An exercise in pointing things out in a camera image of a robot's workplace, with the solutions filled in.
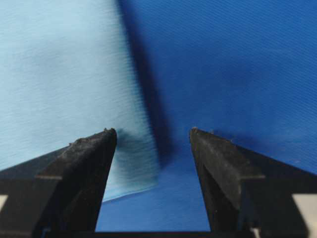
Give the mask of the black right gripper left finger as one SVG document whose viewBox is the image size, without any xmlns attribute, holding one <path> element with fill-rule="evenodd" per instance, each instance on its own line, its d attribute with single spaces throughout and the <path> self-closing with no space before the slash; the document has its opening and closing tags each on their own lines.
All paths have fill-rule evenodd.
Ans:
<svg viewBox="0 0 317 238">
<path fill-rule="evenodd" d="M 117 145 L 105 129 L 0 173 L 3 238 L 93 234 Z"/>
</svg>

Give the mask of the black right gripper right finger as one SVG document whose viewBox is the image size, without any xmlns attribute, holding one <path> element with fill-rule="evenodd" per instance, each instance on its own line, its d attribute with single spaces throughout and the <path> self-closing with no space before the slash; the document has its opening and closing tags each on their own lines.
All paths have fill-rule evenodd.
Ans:
<svg viewBox="0 0 317 238">
<path fill-rule="evenodd" d="M 213 232 L 316 237 L 316 175 L 197 128 L 189 139 Z"/>
</svg>

